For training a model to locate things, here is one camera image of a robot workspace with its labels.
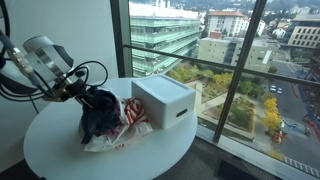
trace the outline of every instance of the red roof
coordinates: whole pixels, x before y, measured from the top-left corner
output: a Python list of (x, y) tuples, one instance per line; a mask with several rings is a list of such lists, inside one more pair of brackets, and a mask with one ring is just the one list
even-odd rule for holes
[(234, 11), (214, 11), (209, 14), (209, 16), (238, 16), (244, 17), (243, 14)]

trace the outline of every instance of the window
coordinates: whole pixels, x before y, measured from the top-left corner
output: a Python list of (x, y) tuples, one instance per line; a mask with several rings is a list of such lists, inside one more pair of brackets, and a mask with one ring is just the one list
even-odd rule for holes
[[(170, 18), (167, 19), (167, 23), (169, 23), (171, 27), (183, 26), (183, 24), (178, 24), (178, 22), (171, 22)], [(304, 25), (299, 25), (295, 23), (296, 23), (295, 21), (292, 21), (291, 25), (304, 26)], [(196, 24), (195, 22), (194, 24), (195, 24), (195, 29), (197, 29), (199, 25)], [(150, 63), (150, 65), (149, 64), (145, 65), (142, 63), (138, 64), (138, 62), (133, 62), (132, 63), (134, 66), (133, 75), (135, 77), (143, 77), (143, 75), (135, 71), (135, 66), (138, 66), (138, 65), (139, 67), (141, 66), (140, 69), (145, 68), (150, 70), (153, 70), (153, 69), (156, 70), (159, 68), (158, 66), (161, 66), (160, 68), (163, 69), (162, 72), (166, 72), (165, 75), (173, 77), (183, 83), (188, 83), (188, 85), (191, 85), (192, 87), (199, 88), (197, 84), (193, 82), (193, 81), (199, 81), (200, 83), (202, 83), (201, 88), (203, 89), (199, 91), (201, 94), (197, 94), (197, 98), (201, 97), (201, 99), (200, 101), (199, 99), (196, 99), (196, 105), (195, 105), (196, 109), (199, 109), (199, 112), (197, 112), (198, 119), (199, 119), (198, 124), (202, 126), (201, 128), (198, 128), (198, 129), (210, 129), (210, 130), (216, 131), (217, 130), (216, 127), (218, 126), (218, 124), (219, 124), (219, 127), (220, 125), (222, 125), (221, 127), (223, 128), (223, 131), (222, 131), (223, 136), (221, 138), (228, 137), (228, 139), (230, 138), (229, 140), (232, 142), (235, 142), (235, 141), (240, 142), (242, 145), (244, 144), (245, 147), (247, 148), (245, 150), (250, 149), (250, 150), (256, 150), (254, 152), (257, 152), (257, 153), (276, 154), (277, 156), (280, 156), (281, 158), (284, 158), (284, 159), (290, 158), (290, 162), (292, 160), (292, 162), (296, 162), (297, 165), (294, 165), (294, 163), (289, 164), (290, 162), (288, 163), (286, 162), (286, 160), (283, 160), (283, 161), (275, 160), (275, 161), (280, 164), (288, 164), (293, 168), (297, 168), (301, 170), (299, 171), (301, 173), (310, 174), (311, 176), (318, 178), (315, 175), (315, 172), (318, 172), (318, 171), (312, 170), (313, 174), (311, 174), (311, 169), (310, 169), (311, 167), (313, 167), (314, 169), (319, 169), (317, 167), (320, 167), (319, 162), (314, 161), (314, 159), (320, 159), (320, 153), (314, 153), (315, 150), (312, 149), (312, 147), (314, 147), (314, 144), (311, 144), (312, 142), (318, 142), (318, 140), (317, 140), (317, 137), (314, 136), (315, 133), (311, 126), (310, 126), (310, 130), (312, 131), (311, 132), (312, 135), (310, 137), (306, 137), (306, 135), (304, 134), (305, 133), (304, 127), (305, 126), (309, 127), (309, 126), (307, 123), (304, 124), (304, 122), (302, 122), (301, 120), (306, 114), (309, 115), (309, 112), (307, 112), (305, 108), (306, 107), (305, 103), (307, 101), (302, 99), (303, 97), (301, 97), (302, 95), (300, 95), (301, 93), (300, 89), (308, 88), (309, 86), (311, 89), (312, 88), (320, 89), (320, 85), (318, 85), (319, 83), (316, 83), (316, 80), (314, 77), (306, 77), (306, 74), (309, 74), (306, 72), (307, 70), (304, 70), (304, 72), (301, 72), (302, 69), (306, 69), (306, 68), (302, 68), (301, 66), (294, 66), (294, 65), (292, 67), (286, 66), (286, 64), (283, 64), (281, 62), (272, 61), (272, 60), (279, 60), (279, 61), (286, 62), (285, 58), (288, 51), (290, 51), (294, 55), (296, 61), (303, 61), (304, 59), (309, 59), (308, 55), (306, 55), (307, 52), (305, 50), (299, 49), (299, 45), (301, 44), (307, 45), (307, 46), (312, 45), (311, 41), (310, 42), (305, 41), (310, 39), (311, 35), (308, 34), (307, 36), (306, 34), (301, 33), (302, 31), (304, 31), (305, 33), (308, 29), (309, 27), (307, 29), (299, 29), (298, 32), (300, 34), (296, 36), (294, 33), (292, 33), (294, 34), (293, 37), (291, 37), (290, 33), (285, 34), (286, 36), (289, 36), (287, 37), (288, 39), (291, 39), (291, 38), (294, 39), (294, 37), (296, 37), (292, 41), (296, 50), (292, 50), (292, 51), (279, 49), (276, 45), (273, 46), (272, 43), (269, 43), (270, 47), (269, 46), (259, 47), (259, 40), (261, 40), (260, 38), (254, 39), (254, 43), (252, 44), (251, 47), (240, 48), (239, 46), (241, 46), (241, 44), (236, 44), (236, 46), (234, 47), (228, 46), (227, 42), (229, 38), (228, 39), (227, 38), (211, 39), (210, 43), (212, 42), (212, 44), (215, 44), (214, 46), (211, 45), (210, 43), (209, 43), (210, 45), (208, 45), (208, 42), (202, 43), (206, 39), (199, 39), (198, 38), (199, 32), (197, 31), (195, 32), (190, 31), (190, 33), (187, 36), (182, 38), (180, 36), (184, 36), (184, 33), (180, 33), (180, 32), (171, 33), (170, 36), (169, 34), (163, 37), (158, 36), (160, 37), (159, 39), (167, 40), (172, 38), (172, 39), (179, 39), (179, 41), (177, 41), (176, 43), (173, 43), (174, 45), (172, 46), (167, 45), (161, 50), (155, 51), (160, 54), (162, 52), (165, 52), (166, 56), (160, 55), (158, 53), (138, 51), (132, 48), (132, 55), (162, 58), (161, 63), (158, 63), (158, 62), (156, 62), (155, 64)], [(147, 38), (140, 37), (141, 39), (137, 39), (137, 37), (134, 36), (134, 34), (132, 34), (131, 38), (132, 38), (131, 39), (132, 42), (147, 41), (143, 43), (153, 43), (158, 41), (158, 39), (151, 39), (149, 36)], [(203, 50), (204, 48), (208, 48), (211, 46), (215, 47), (214, 57), (212, 56), (212, 53), (209, 53), (208, 51), (206, 51), (206, 49)], [(241, 51), (247, 51), (247, 50), (248, 50), (248, 58), (239, 59), (240, 54), (242, 53)], [(197, 62), (198, 59), (196, 59), (195, 57), (201, 60), (207, 59), (207, 62), (205, 64), (201, 64), (201, 62), (203, 61)], [(245, 71), (240, 69), (239, 72), (242, 72), (241, 75), (239, 73), (232, 76), (232, 73), (235, 73), (233, 69), (234, 69), (234, 65), (237, 62), (239, 63), (245, 62), (245, 66), (244, 66)], [(267, 73), (269, 72), (274, 73), (273, 76), (275, 77), (275, 79), (272, 80), (267, 78), (268, 77)], [(216, 80), (219, 78), (220, 79), (219, 81), (213, 81), (212, 80), (213, 78), (210, 78), (210, 77), (214, 77), (216, 78)], [(240, 78), (239, 83), (231, 85), (230, 80), (232, 77)], [(234, 99), (231, 99), (231, 100), (229, 99), (229, 101), (226, 101), (225, 97), (227, 97), (226, 95), (228, 93), (232, 92), (230, 91), (231, 88), (233, 88), (234, 90), (237, 89), (237, 92), (234, 94)], [(270, 120), (270, 117), (268, 117), (270, 114), (266, 115), (266, 112), (268, 113), (270, 112), (268, 111), (267, 107), (265, 107), (264, 100), (263, 100), (263, 99), (266, 100), (268, 98), (267, 96), (269, 96), (269, 98), (275, 98), (276, 104), (275, 103), (271, 103), (271, 104), (273, 105), (275, 104), (276, 105), (275, 107), (278, 106), (277, 113), (273, 114), (274, 115), (273, 117), (275, 117), (274, 119), (276, 119), (277, 122), (279, 122), (279, 124), (274, 123), (275, 128), (262, 124), (262, 122), (264, 122), (265, 120)], [(231, 107), (230, 109), (228, 108), (226, 113), (222, 113), (222, 110), (225, 110), (224, 103), (227, 103), (227, 102), (229, 102), (228, 106), (230, 105)], [(294, 133), (299, 133), (299, 132), (290, 129), (287, 126), (282, 128), (281, 118), (290, 121), (289, 123), (291, 124), (297, 122), (297, 124), (299, 124), (299, 129), (297, 131), (301, 130), (302, 133), (296, 135)], [(283, 143), (277, 144), (277, 142), (279, 141), (279, 137), (282, 136), (281, 134), (279, 134), (280, 132), (278, 131), (280, 128), (283, 129), (283, 132), (287, 133), (288, 139), (290, 141), (288, 141), (288, 139), (286, 140), (285, 138), (283, 138), (282, 139)], [(299, 144), (300, 142), (303, 142), (305, 144), (297, 146), (297, 144)], [(303, 158), (300, 158), (299, 157), (301, 155), (300, 152), (304, 152), (304, 155), (306, 156), (306, 158), (304, 158), (305, 156), (303, 156)], [(244, 157), (249, 156), (249, 158), (247, 159), (254, 159), (253, 157), (251, 157), (250, 153), (245, 153), (243, 156)], [(259, 162), (255, 164), (260, 164), (261, 166), (263, 166), (264, 162), (262, 163)]]

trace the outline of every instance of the white wall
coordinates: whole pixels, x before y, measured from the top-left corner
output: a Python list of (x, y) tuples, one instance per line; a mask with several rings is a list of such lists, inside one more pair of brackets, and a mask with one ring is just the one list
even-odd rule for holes
[[(106, 65), (109, 78), (118, 77), (108, 0), (7, 0), (7, 4), (11, 39), (20, 50), (27, 39), (46, 35), (64, 46), (76, 65), (97, 60)], [(90, 82), (103, 80), (104, 73), (92, 66), (90, 76)], [(47, 102), (36, 104), (43, 109)], [(0, 98), (0, 172), (23, 159), (23, 136), (35, 116), (31, 103)]]

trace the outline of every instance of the white building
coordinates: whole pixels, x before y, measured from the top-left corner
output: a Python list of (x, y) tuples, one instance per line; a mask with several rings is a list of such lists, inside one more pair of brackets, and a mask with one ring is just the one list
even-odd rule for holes
[[(248, 27), (249, 27), (249, 24), (250, 24), (250, 19), (247, 18), (247, 17), (244, 17), (242, 19), (242, 22), (241, 22), (240, 31), (247, 31)], [(258, 29), (257, 29), (257, 34), (259, 36), (261, 36), (261, 34), (263, 33), (263, 30), (264, 30), (265, 27), (266, 27), (266, 23), (264, 21), (260, 20), (259, 26), (258, 26)]]
[(286, 34), (286, 30), (283, 28), (276, 28), (275, 30), (273, 30), (272, 34), (276, 34), (277, 39), (281, 39)]
[(215, 11), (209, 14), (209, 33), (219, 29), (227, 30), (227, 36), (238, 36), (244, 15), (233, 11)]

